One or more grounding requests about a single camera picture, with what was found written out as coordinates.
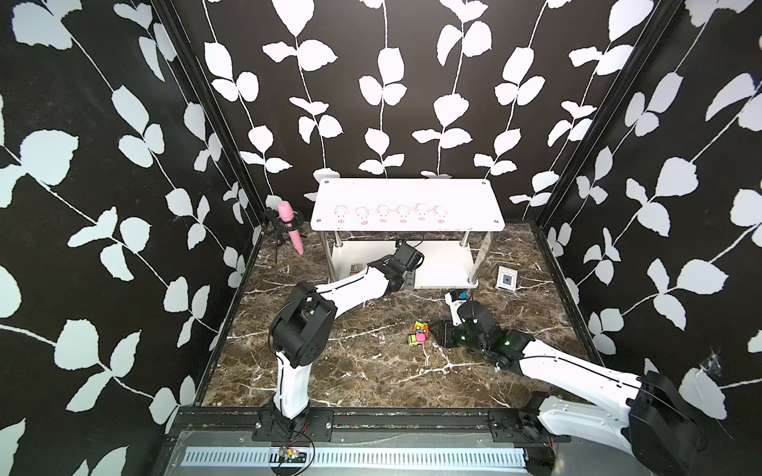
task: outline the leaf pattern wallpaper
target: leaf pattern wallpaper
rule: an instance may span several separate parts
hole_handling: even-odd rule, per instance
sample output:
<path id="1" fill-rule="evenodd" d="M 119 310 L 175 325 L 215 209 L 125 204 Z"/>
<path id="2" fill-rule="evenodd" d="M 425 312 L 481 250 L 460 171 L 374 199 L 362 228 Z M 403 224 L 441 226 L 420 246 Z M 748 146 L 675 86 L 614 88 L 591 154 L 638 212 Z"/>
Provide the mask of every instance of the leaf pattern wallpaper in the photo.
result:
<path id="1" fill-rule="evenodd" d="M 508 218 L 533 220 L 655 2 L 174 8 L 266 206 L 309 213 L 326 177 L 488 177 Z"/>
<path id="2" fill-rule="evenodd" d="M 760 441 L 760 18 L 686 0 L 546 224 L 604 362 L 706 416 L 707 474 L 756 474 Z"/>
<path id="3" fill-rule="evenodd" d="M 0 12 L 0 475 L 145 474 L 258 236 L 248 178 L 150 4 Z"/>

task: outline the pink microphone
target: pink microphone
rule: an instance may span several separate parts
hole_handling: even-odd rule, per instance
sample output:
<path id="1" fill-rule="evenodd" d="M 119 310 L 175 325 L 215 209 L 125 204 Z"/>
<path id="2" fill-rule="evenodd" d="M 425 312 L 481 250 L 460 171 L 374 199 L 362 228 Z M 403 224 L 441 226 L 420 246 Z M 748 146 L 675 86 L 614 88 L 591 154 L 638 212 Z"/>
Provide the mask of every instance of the pink microphone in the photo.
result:
<path id="1" fill-rule="evenodd" d="M 293 208 L 291 208 L 291 204 L 286 200 L 278 203 L 278 215 L 280 215 L 280 219 L 283 220 L 283 222 L 286 223 L 289 228 L 293 227 L 289 223 L 291 220 L 293 220 Z M 296 252 L 299 254 L 304 254 L 304 245 L 302 245 L 302 237 L 299 236 L 299 230 L 288 232 L 288 235 L 291 237 L 291 243 L 293 243 L 293 247 L 296 249 Z"/>

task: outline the brown marble surface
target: brown marble surface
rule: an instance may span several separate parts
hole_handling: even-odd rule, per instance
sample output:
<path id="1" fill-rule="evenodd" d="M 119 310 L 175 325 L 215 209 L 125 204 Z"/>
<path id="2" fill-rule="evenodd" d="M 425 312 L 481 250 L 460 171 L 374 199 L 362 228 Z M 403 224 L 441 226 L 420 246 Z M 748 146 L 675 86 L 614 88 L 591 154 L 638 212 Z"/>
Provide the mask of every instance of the brown marble surface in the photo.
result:
<path id="1" fill-rule="evenodd" d="M 354 233 L 353 239 L 383 234 Z M 427 233 L 428 239 L 458 234 Z M 473 255 L 483 234 L 472 234 Z M 272 396 L 277 361 L 267 348 L 275 314 L 298 281 L 326 283 L 328 271 L 318 235 L 303 232 L 305 254 L 290 245 L 278 249 L 264 238 L 256 268 L 246 284 L 238 316 L 213 373 L 204 405 L 258 407 Z M 495 289 L 498 266 L 519 271 L 515 293 Z M 464 349 L 443 349 L 433 336 L 416 347 L 407 339 L 415 321 L 433 324 L 450 317 L 442 289 L 400 291 L 367 302 L 337 319 L 325 352 L 312 365 L 311 405 L 342 407 L 519 407 L 532 390 L 559 391 L 545 382 L 496 372 Z M 584 358 L 582 345 L 556 292 L 530 227 L 509 224 L 495 242 L 479 276 L 475 299 L 486 305 L 503 329 L 530 332 Z"/>

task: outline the white leaf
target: white leaf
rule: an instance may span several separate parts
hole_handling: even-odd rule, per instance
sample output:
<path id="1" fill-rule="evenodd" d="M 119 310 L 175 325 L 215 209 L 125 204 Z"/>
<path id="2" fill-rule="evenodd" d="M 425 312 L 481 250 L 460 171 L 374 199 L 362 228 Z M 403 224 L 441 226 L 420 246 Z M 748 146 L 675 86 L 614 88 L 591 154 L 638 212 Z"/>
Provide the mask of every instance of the white leaf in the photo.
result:
<path id="1" fill-rule="evenodd" d="M 184 188 L 176 188 L 165 195 L 169 211 L 177 216 L 193 216 L 193 204 Z"/>
<path id="2" fill-rule="evenodd" d="M 313 101 L 309 103 L 303 100 L 301 97 L 289 97 L 288 100 L 294 106 L 301 107 L 302 109 L 312 114 L 313 116 L 322 114 L 328 109 L 328 105 L 320 101 Z"/>
<path id="3" fill-rule="evenodd" d="M 490 175 L 502 175 L 506 172 L 512 172 L 516 170 L 516 164 L 512 161 L 503 160 L 495 162 L 495 165 L 492 166 L 491 169 L 489 169 Z"/>
<path id="4" fill-rule="evenodd" d="M 430 140 L 439 139 L 442 135 L 434 129 L 417 130 L 413 132 L 413 138 L 421 144 Z"/>
<path id="5" fill-rule="evenodd" d="M 164 387 L 156 392 L 153 402 L 151 402 L 148 409 L 151 411 L 153 420 L 158 424 L 162 424 L 167 421 L 169 414 L 172 413 L 177 406 L 178 403 L 174 400 L 172 390 Z"/>
<path id="6" fill-rule="evenodd" d="M 275 12 L 289 33 L 298 37 L 315 11 L 312 0 L 273 0 Z"/>
<path id="7" fill-rule="evenodd" d="M 399 48 L 384 48 L 379 51 L 379 71 L 383 84 L 388 85 L 397 82 L 405 75 L 405 62 Z"/>
<path id="8" fill-rule="evenodd" d="M 21 305 L 21 290 L 16 279 L 0 266 L 0 318 L 9 318 Z"/>
<path id="9" fill-rule="evenodd" d="M 281 62 L 289 56 L 296 56 L 296 48 L 286 45 L 282 41 L 263 45 L 262 51 L 275 62 Z"/>
<path id="10" fill-rule="evenodd" d="M 561 225 L 559 229 L 559 243 L 566 246 L 572 238 L 572 226 L 568 223 Z"/>
<path id="11" fill-rule="evenodd" d="M 679 157 L 670 157 L 661 166 L 656 180 L 656 196 L 683 196 L 699 186 L 696 165 Z"/>
<path id="12" fill-rule="evenodd" d="M 197 244 L 207 237 L 207 229 L 200 223 L 194 223 L 188 230 L 188 249 L 192 250 Z"/>
<path id="13" fill-rule="evenodd" d="M 122 86 L 111 94 L 111 102 L 122 119 L 132 126 L 138 133 L 143 134 L 148 125 L 148 111 L 140 102 L 140 99 Z"/>
<path id="14" fill-rule="evenodd" d="M 399 83 L 392 83 L 383 87 L 383 100 L 389 106 L 396 106 L 408 89 Z"/>
<path id="15" fill-rule="evenodd" d="M 112 206 L 110 209 L 102 212 L 93 226 L 85 226 L 69 238 L 66 243 L 69 248 L 77 248 L 90 241 L 109 238 L 114 234 L 117 227 L 117 208 Z"/>
<path id="16" fill-rule="evenodd" d="M 590 179 L 584 175 L 580 175 L 576 178 L 577 181 L 577 193 L 579 197 L 585 199 L 590 194 Z"/>
<path id="17" fill-rule="evenodd" d="M 235 86 L 241 93 L 244 101 L 252 102 L 259 95 L 259 79 L 253 72 L 244 71 L 235 80 Z"/>
<path id="18" fill-rule="evenodd" d="M 201 104 L 188 103 L 188 106 L 185 108 L 185 113 L 183 114 L 183 122 L 185 123 L 185 127 L 187 127 L 194 136 L 201 140 L 206 139 L 207 123 L 204 119 Z"/>
<path id="19" fill-rule="evenodd" d="M 164 81 L 164 75 L 162 69 L 158 67 L 158 54 L 156 53 L 156 42 L 151 38 L 140 37 L 138 38 L 138 45 L 140 46 L 140 52 L 143 54 L 143 58 L 146 60 L 146 64 L 153 71 L 156 78 Z"/>
<path id="20" fill-rule="evenodd" d="M 627 104 L 627 111 L 624 113 L 624 125 L 632 127 L 632 125 L 640 118 L 645 109 L 645 94 L 638 91 L 632 95 Z"/>
<path id="21" fill-rule="evenodd" d="M 64 370 L 87 369 L 98 362 L 98 331 L 90 321 L 66 320 L 56 340 L 53 362 Z"/>
<path id="22" fill-rule="evenodd" d="M 288 168 L 291 168 L 291 164 L 289 164 L 288 162 L 284 161 L 282 158 L 270 157 L 267 160 L 267 162 L 265 162 L 264 168 L 266 168 L 267 171 L 270 172 L 271 174 L 277 174 L 280 171 L 284 171 L 284 170 L 286 170 Z"/>
<path id="23" fill-rule="evenodd" d="M 146 249 L 150 229 L 151 225 L 136 216 L 131 216 L 119 224 L 119 231 L 122 234 L 124 244 L 133 253 L 139 253 Z"/>
<path id="24" fill-rule="evenodd" d="M 738 125 L 756 133 L 762 130 L 762 94 L 749 101 L 738 115 Z"/>
<path id="25" fill-rule="evenodd" d="M 233 216 L 235 217 L 235 220 L 243 225 L 243 216 L 241 215 L 241 203 L 235 202 L 233 203 Z"/>
<path id="26" fill-rule="evenodd" d="M 169 283 L 164 294 L 164 310 L 167 312 L 182 312 L 188 309 L 188 282 L 180 276 Z"/>
<path id="27" fill-rule="evenodd" d="M 611 340 L 611 337 L 608 337 L 606 334 L 598 334 L 597 336 L 593 337 L 593 344 L 595 345 L 595 348 L 598 349 L 598 352 L 602 354 L 612 356 L 616 353 L 616 346 L 614 345 L 614 341 Z"/>
<path id="28" fill-rule="evenodd" d="M 442 127 L 452 124 L 465 114 L 468 108 L 469 102 L 463 99 L 460 94 L 448 94 L 434 101 L 434 112 Z"/>
<path id="29" fill-rule="evenodd" d="M 301 116 L 299 118 L 299 135 L 302 136 L 302 140 L 307 144 L 309 144 L 312 131 L 317 125 L 318 124 L 314 120 L 308 118 L 307 116 Z"/>
<path id="30" fill-rule="evenodd" d="M 652 0 L 618 0 L 609 13 L 609 40 L 614 41 L 648 17 Z"/>
<path id="31" fill-rule="evenodd" d="M 189 340 L 191 340 L 191 331 L 193 330 L 193 323 L 195 320 L 196 318 L 191 315 L 188 320 L 183 323 L 183 327 L 180 328 L 178 342 L 175 344 L 178 349 L 188 343 Z"/>
<path id="32" fill-rule="evenodd" d="M 401 167 L 405 161 L 405 154 L 394 154 L 383 159 L 384 167 Z"/>
<path id="33" fill-rule="evenodd" d="M 111 353 L 109 367 L 116 377 L 124 377 L 135 365 L 135 349 L 140 342 L 140 331 L 133 332 L 119 341 Z"/>
<path id="34" fill-rule="evenodd" d="M 196 399 L 196 384 L 194 384 L 191 376 L 187 376 L 183 379 L 183 383 L 180 384 L 180 405 L 190 405 L 193 400 Z"/>
<path id="35" fill-rule="evenodd" d="M 694 367 L 685 373 L 680 383 L 680 396 L 712 418 L 724 420 L 728 417 L 725 394 L 703 370 Z"/>
<path id="36" fill-rule="evenodd" d="M 106 267 L 111 276 L 115 278 L 119 278 L 122 281 L 132 281 L 135 279 L 130 269 L 127 268 L 121 243 L 114 243 L 101 250 L 101 263 Z"/>
<path id="37" fill-rule="evenodd" d="M 212 133 L 209 136 L 209 153 L 212 155 L 212 160 L 218 161 L 222 152 L 223 145 L 219 142 L 217 133 Z"/>
<path id="38" fill-rule="evenodd" d="M 572 50 L 569 53 L 569 59 L 575 68 L 584 65 L 586 62 L 600 61 L 600 59 L 603 57 L 604 54 L 598 51 L 598 48 L 595 46 L 580 48 L 579 50 Z"/>
<path id="39" fill-rule="evenodd" d="M 489 155 L 474 154 L 475 167 L 491 167 L 494 164 L 495 164 L 495 161 Z"/>
<path id="40" fill-rule="evenodd" d="M 659 127 L 659 118 L 654 113 L 643 113 L 635 125 L 635 135 L 643 137 Z"/>
<path id="41" fill-rule="evenodd" d="M 762 223 L 762 195 L 754 190 L 740 189 L 733 199 L 730 221 L 738 226 Z"/>
<path id="42" fill-rule="evenodd" d="M 754 96 L 754 92 L 754 79 L 747 72 L 741 73 L 717 92 L 712 103 L 706 108 L 705 120 L 712 119 L 715 114 L 734 102 Z"/>
<path id="43" fill-rule="evenodd" d="M 210 73 L 220 78 L 233 80 L 233 63 L 224 45 L 204 42 L 203 57 Z"/>
<path id="44" fill-rule="evenodd" d="M 162 133 L 162 127 L 158 124 L 151 124 L 146 129 L 144 135 L 146 145 L 155 154 L 164 153 L 164 133 Z"/>
<path id="45" fill-rule="evenodd" d="M 167 34 L 167 30 L 164 28 L 164 25 L 160 23 L 154 23 L 153 36 L 156 38 L 156 46 L 158 46 L 158 50 L 162 52 L 164 59 L 167 61 L 174 61 L 174 58 L 177 57 L 178 52 L 174 50 L 174 46 L 172 46 L 172 42 L 169 40 L 169 35 Z"/>
<path id="46" fill-rule="evenodd" d="M 560 120 L 559 122 L 555 123 L 555 125 L 553 126 L 553 129 L 550 131 L 550 134 L 548 134 L 548 147 L 552 147 L 553 144 L 555 144 L 555 141 L 558 140 L 558 138 L 561 137 L 563 133 L 570 130 L 571 128 L 572 128 L 572 123 L 570 123 L 566 119 Z"/>
<path id="47" fill-rule="evenodd" d="M 20 422 L 0 430 L 0 474 L 2 476 L 8 476 L 11 473 L 13 456 L 18 449 L 18 440 L 24 435 L 26 429 L 27 419 L 23 418 Z"/>
<path id="48" fill-rule="evenodd" d="M 203 319 L 203 316 L 207 313 L 207 302 L 209 301 L 209 291 L 211 286 L 201 286 L 195 294 L 193 294 L 193 301 L 190 304 L 190 313 L 196 319 Z"/>
<path id="49" fill-rule="evenodd" d="M 114 13 L 127 20 L 132 20 L 141 27 L 148 30 L 153 21 L 153 13 L 151 12 L 151 5 L 145 3 L 139 4 L 133 8 L 124 3 L 117 3 L 114 5 Z"/>
<path id="50" fill-rule="evenodd" d="M 273 133 L 267 126 L 256 126 L 248 131 L 248 140 L 259 152 L 264 154 L 273 145 Z"/>
<path id="51" fill-rule="evenodd" d="M 384 155 L 389 147 L 389 136 L 382 130 L 368 128 L 365 132 L 365 143 L 376 154 Z"/>
<path id="52" fill-rule="evenodd" d="M 500 158 L 505 152 L 516 147 L 516 144 L 518 144 L 520 140 L 521 129 L 511 129 L 498 134 L 498 136 L 495 137 L 495 143 L 493 144 L 495 147 L 495 156 Z"/>
<path id="53" fill-rule="evenodd" d="M 607 145 L 598 152 L 598 156 L 595 158 L 595 180 L 600 180 L 611 171 L 613 166 L 613 156 L 611 150 Z"/>
<path id="54" fill-rule="evenodd" d="M 108 370 L 90 375 L 90 378 L 66 404 L 66 410 L 73 412 L 91 410 L 109 380 L 111 380 L 111 372 Z"/>
<path id="55" fill-rule="evenodd" d="M 757 332 L 757 335 L 749 339 L 749 344 L 746 348 L 752 353 L 762 352 L 762 331 Z"/>
<path id="56" fill-rule="evenodd" d="M 508 197 L 508 199 L 512 203 L 522 203 L 522 202 L 528 202 L 528 201 L 532 200 L 532 197 L 529 196 L 529 195 L 512 195 L 512 196 Z"/>
<path id="57" fill-rule="evenodd" d="M 337 56 L 330 46 L 322 41 L 303 41 L 296 50 L 296 58 L 299 66 L 305 71 L 315 71 L 323 66 L 336 61 Z"/>
<path id="58" fill-rule="evenodd" d="M 600 246 L 594 244 L 593 246 L 589 247 L 587 251 L 585 251 L 584 257 L 582 258 L 582 263 L 587 263 L 590 260 L 600 261 L 602 259 L 603 256 L 600 254 Z"/>
<path id="59" fill-rule="evenodd" d="M 598 261 L 598 265 L 595 267 L 595 276 L 608 286 L 614 278 L 614 265 L 611 260 Z"/>
<path id="60" fill-rule="evenodd" d="M 534 62 L 534 50 L 517 46 L 505 62 L 503 79 L 516 85 L 521 84 L 523 77 L 532 67 L 532 62 Z"/>
<path id="61" fill-rule="evenodd" d="M 550 192 L 538 193 L 537 195 L 533 196 L 532 199 L 529 201 L 529 206 L 545 205 L 546 203 L 548 203 L 549 198 L 550 198 Z"/>
<path id="62" fill-rule="evenodd" d="M 532 99 L 539 94 L 539 91 L 545 84 L 545 78 L 542 76 L 533 76 L 527 79 L 524 84 L 519 88 L 519 93 L 516 98 L 516 104 L 519 106 L 526 106 Z"/>
<path id="63" fill-rule="evenodd" d="M 455 28 L 453 25 L 444 25 L 442 31 L 439 33 L 439 40 L 437 40 L 437 59 L 439 64 L 444 66 L 447 61 L 447 55 L 450 54 L 453 46 L 458 43 L 458 40 L 463 38 L 463 32 Z"/>
<path id="64" fill-rule="evenodd" d="M 21 141 L 21 164 L 24 171 L 39 181 L 58 185 L 69 173 L 72 156 L 78 147 L 78 137 L 59 130 L 36 130 Z"/>
<path id="65" fill-rule="evenodd" d="M 590 189 L 590 196 L 593 197 L 596 205 L 600 205 L 609 196 L 609 193 L 596 185 Z"/>
<path id="66" fill-rule="evenodd" d="M 572 142 L 582 140 L 584 135 L 588 132 L 588 129 L 590 128 L 590 125 L 592 123 L 593 123 L 592 119 L 583 119 L 579 121 L 577 125 L 571 129 L 571 132 L 568 135 L 568 139 Z"/>
<path id="67" fill-rule="evenodd" d="M 57 50 L 72 47 L 72 35 L 61 19 L 34 3 L 24 2 L 14 6 L 11 24 L 19 43 L 52 46 Z"/>
<path id="68" fill-rule="evenodd" d="M 264 158 L 261 155 L 254 152 L 246 152 L 244 150 L 239 151 L 241 154 L 241 160 L 249 165 L 264 165 Z"/>
<path id="69" fill-rule="evenodd" d="M 365 101 L 371 106 L 378 106 L 381 102 L 383 88 L 373 76 L 363 76 L 360 78 L 360 92 Z"/>
<path id="70" fill-rule="evenodd" d="M 669 236 L 669 212 L 660 203 L 646 203 L 638 210 L 638 222 L 661 236 Z"/>
<path id="71" fill-rule="evenodd" d="M 682 82 L 683 77 L 676 72 L 669 72 L 664 75 L 659 84 L 656 85 L 654 95 L 651 96 L 646 110 L 652 110 L 655 113 L 665 112 L 676 98 Z"/>
<path id="72" fill-rule="evenodd" d="M 619 309 L 608 308 L 600 312 L 600 328 L 603 332 L 617 332 L 624 328 Z"/>
<path id="73" fill-rule="evenodd" d="M 660 294 L 654 298 L 656 312 L 663 315 L 678 329 L 685 331 L 685 308 L 676 297 L 669 294 Z"/>
<path id="74" fill-rule="evenodd" d="M 633 200 L 638 200 L 641 205 L 645 205 L 648 202 L 648 197 L 645 195 L 645 187 L 639 184 L 634 178 L 627 179 L 625 195 Z"/>
<path id="75" fill-rule="evenodd" d="M 458 145 L 468 144 L 471 141 L 471 134 L 459 127 L 453 127 L 444 131 L 444 134 L 439 139 L 439 145 L 442 149 L 452 149 Z"/>
<path id="76" fill-rule="evenodd" d="M 590 105 L 579 106 L 574 101 L 563 101 L 561 107 L 566 109 L 574 119 L 590 116 L 597 109 L 597 107 Z"/>
<path id="77" fill-rule="evenodd" d="M 335 117 L 323 114 L 320 116 L 320 122 L 318 123 L 318 132 L 322 137 L 329 139 L 336 137 L 344 130 L 341 128 L 341 124 L 338 123 Z"/>
<path id="78" fill-rule="evenodd" d="M 381 161 L 377 161 L 376 159 L 372 159 L 372 158 L 369 158 L 368 160 L 364 161 L 357 168 L 365 172 L 370 172 L 373 175 L 381 175 L 383 174 L 383 170 L 384 170 L 383 164 L 381 163 Z"/>
<path id="79" fill-rule="evenodd" d="M 603 326 L 600 324 L 600 319 L 598 318 L 598 315 L 594 312 L 590 313 L 590 319 L 588 319 L 588 329 L 590 332 L 597 336 L 601 332 L 603 332 Z"/>
<path id="80" fill-rule="evenodd" d="M 472 58 L 492 49 L 492 32 L 483 21 L 475 21 L 463 37 L 463 54 Z"/>
<path id="81" fill-rule="evenodd" d="M 632 46 L 630 45 L 615 46 L 600 59 L 595 74 L 605 76 L 619 71 L 624 67 L 630 53 L 632 53 Z"/>
<path id="82" fill-rule="evenodd" d="M 577 287 L 577 283 L 575 283 L 572 278 L 566 278 L 566 287 L 569 290 L 569 293 L 571 294 L 571 299 L 574 301 L 575 304 L 579 304 L 579 288 Z"/>
<path id="83" fill-rule="evenodd" d="M 680 270 L 677 287 L 696 294 L 714 294 L 722 291 L 726 279 L 728 275 L 710 262 L 690 260 Z"/>
<path id="84" fill-rule="evenodd" d="M 550 187 L 558 180 L 559 180 L 559 175 L 555 173 L 554 171 L 540 172 L 538 174 L 535 174 L 534 177 L 532 177 L 532 188 L 534 189 L 536 193 L 541 190 L 545 190 L 546 188 Z"/>
<path id="85" fill-rule="evenodd" d="M 264 205 L 267 208 L 273 209 L 275 211 L 278 210 L 278 203 L 282 202 L 283 199 L 280 198 L 278 195 L 267 195 L 267 198 L 264 199 Z"/>
<path id="86" fill-rule="evenodd" d="M 495 97 L 498 99 L 498 103 L 500 103 L 501 106 L 507 106 L 514 102 L 518 92 L 519 88 L 514 83 L 500 83 L 495 86 Z"/>

